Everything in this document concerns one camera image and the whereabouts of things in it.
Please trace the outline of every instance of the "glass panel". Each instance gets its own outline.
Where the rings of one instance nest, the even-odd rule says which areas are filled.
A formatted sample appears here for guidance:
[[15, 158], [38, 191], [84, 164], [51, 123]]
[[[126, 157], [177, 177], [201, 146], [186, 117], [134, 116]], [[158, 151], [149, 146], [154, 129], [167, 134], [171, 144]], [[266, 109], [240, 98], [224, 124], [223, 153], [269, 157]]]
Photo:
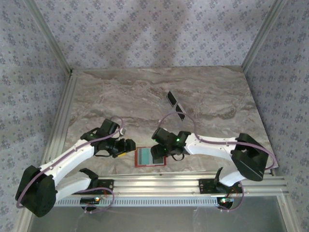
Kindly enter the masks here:
[[285, 232], [276, 197], [246, 197], [234, 212], [202, 207], [114, 207], [85, 214], [79, 207], [55, 207], [33, 217], [28, 232]]

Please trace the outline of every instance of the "patterned wallpaper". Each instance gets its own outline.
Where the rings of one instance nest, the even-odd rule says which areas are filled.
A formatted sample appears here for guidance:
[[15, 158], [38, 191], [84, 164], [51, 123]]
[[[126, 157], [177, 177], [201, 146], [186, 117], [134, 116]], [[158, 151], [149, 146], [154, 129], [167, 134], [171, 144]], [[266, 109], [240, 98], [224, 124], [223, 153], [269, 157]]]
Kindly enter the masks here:
[[66, 82], [22, 1], [0, 1], [0, 231], [13, 229], [23, 171], [38, 165]]
[[246, 74], [304, 231], [309, 232], [309, 1], [289, 0]]
[[73, 69], [241, 65], [274, 0], [36, 0]]

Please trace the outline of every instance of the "white vent strip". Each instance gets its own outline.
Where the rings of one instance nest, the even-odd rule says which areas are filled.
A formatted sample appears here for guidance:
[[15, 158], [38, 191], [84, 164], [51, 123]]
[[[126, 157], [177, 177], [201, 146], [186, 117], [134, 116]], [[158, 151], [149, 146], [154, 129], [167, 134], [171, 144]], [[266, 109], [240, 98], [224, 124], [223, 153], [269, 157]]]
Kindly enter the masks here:
[[[102, 199], [97, 206], [108, 206], [112, 199]], [[67, 197], [55, 204], [56, 207], [85, 206], [80, 198]], [[149, 206], [214, 206], [216, 197], [117, 197], [113, 207], [149, 207]]]

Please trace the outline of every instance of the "marble surface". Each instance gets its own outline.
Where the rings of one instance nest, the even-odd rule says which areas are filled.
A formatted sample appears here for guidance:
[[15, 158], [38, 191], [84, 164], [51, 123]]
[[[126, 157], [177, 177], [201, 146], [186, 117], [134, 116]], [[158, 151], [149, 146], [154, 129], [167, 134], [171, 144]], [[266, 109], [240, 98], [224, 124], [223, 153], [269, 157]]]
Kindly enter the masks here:
[[[125, 137], [137, 146], [155, 145], [151, 136], [159, 120], [171, 111], [165, 98], [169, 90], [196, 119], [200, 135], [236, 137], [245, 132], [271, 149], [240, 66], [74, 71], [73, 75], [78, 82], [64, 150], [112, 116], [123, 118]], [[193, 131], [193, 123], [189, 119], [182, 122], [177, 115], [167, 118], [163, 125], [174, 133]], [[169, 157], [164, 167], [135, 168], [134, 152], [130, 152], [116, 159], [92, 157], [75, 171], [84, 167], [99, 175], [216, 171], [228, 165], [224, 159], [194, 155], [181, 162]]]

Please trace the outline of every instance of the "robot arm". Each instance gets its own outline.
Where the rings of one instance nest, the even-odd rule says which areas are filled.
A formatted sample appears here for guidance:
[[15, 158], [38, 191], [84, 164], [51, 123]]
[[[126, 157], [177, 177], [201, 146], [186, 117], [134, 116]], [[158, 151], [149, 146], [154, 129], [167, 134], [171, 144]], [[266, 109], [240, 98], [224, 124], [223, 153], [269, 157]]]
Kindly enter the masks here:
[[[100, 150], [108, 151], [109, 155], [114, 158], [136, 150], [135, 142], [131, 139], [109, 138], [99, 140], [112, 135], [117, 128], [120, 128], [117, 123], [106, 119], [100, 128], [95, 128], [82, 135], [74, 146], [56, 159], [41, 165], [39, 168], [30, 166], [25, 169], [15, 199], [18, 201], [24, 189], [28, 188], [20, 202], [36, 216], [42, 217], [62, 198], [81, 190], [98, 187], [98, 175], [89, 169], [81, 169], [73, 176], [64, 177], [84, 160], [96, 156], [96, 153]], [[34, 178], [36, 178], [35, 182], [29, 185]]]
[[173, 155], [203, 154], [226, 159], [233, 163], [229, 168], [218, 170], [214, 184], [220, 188], [231, 187], [243, 179], [262, 181], [268, 154], [251, 147], [240, 146], [237, 142], [246, 142], [261, 146], [247, 134], [241, 133], [238, 138], [214, 138], [200, 136], [210, 143], [203, 143], [196, 136], [187, 131], [178, 135], [158, 128], [152, 139], [159, 144], [151, 148], [153, 159]]

